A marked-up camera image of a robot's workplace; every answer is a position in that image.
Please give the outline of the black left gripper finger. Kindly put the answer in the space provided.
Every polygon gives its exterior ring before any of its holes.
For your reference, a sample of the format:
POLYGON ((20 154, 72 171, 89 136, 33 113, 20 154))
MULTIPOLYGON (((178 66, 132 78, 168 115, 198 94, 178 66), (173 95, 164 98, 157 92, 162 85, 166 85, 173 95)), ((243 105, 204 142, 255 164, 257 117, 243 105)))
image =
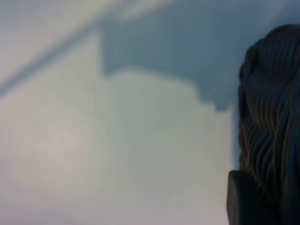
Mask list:
POLYGON ((226 209, 230 225, 266 225, 270 222, 270 212, 255 182, 242 171, 228 174, 226 209))

